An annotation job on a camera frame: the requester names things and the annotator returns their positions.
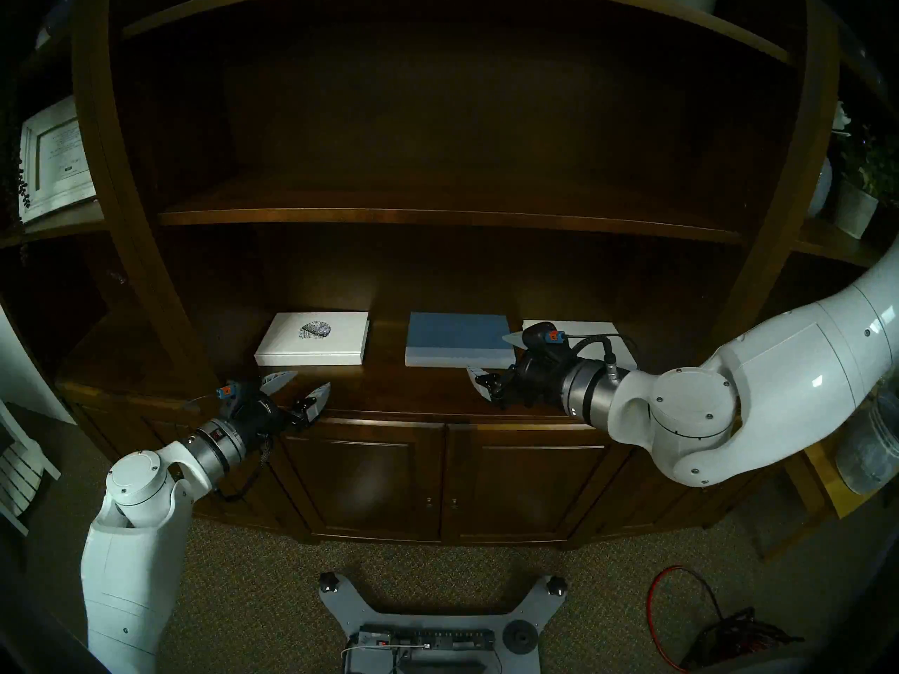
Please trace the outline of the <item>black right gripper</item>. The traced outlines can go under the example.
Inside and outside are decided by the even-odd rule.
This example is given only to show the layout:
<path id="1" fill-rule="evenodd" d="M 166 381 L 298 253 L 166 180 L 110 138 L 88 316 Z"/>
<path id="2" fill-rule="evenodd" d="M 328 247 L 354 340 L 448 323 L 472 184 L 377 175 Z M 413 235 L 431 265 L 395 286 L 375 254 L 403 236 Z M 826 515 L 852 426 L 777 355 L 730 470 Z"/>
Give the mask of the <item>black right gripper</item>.
<path id="1" fill-rule="evenodd" d="M 523 332 L 511 332 L 503 340 L 513 347 L 527 347 Z M 521 404 L 532 407 L 543 403 L 563 409 L 562 384 L 573 368 L 573 353 L 567 346 L 546 346 L 528 349 L 519 360 L 502 373 L 467 368 L 467 375 L 475 391 L 486 401 L 501 408 Z"/>

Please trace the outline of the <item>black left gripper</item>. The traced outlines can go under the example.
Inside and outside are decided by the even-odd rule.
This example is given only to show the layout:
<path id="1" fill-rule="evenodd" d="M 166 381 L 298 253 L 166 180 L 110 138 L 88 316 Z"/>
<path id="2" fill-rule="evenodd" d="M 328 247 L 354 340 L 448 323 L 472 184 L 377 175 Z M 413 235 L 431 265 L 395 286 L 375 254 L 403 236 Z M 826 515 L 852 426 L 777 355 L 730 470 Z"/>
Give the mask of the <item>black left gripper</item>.
<path id="1" fill-rule="evenodd" d="M 330 382 L 297 399 L 289 409 L 277 406 L 264 395 L 276 394 L 296 375 L 295 370 L 284 370 L 263 376 L 260 392 L 237 406 L 237 434 L 245 446 L 260 446 L 267 438 L 278 437 L 284 430 L 307 430 L 319 419 L 331 393 Z"/>

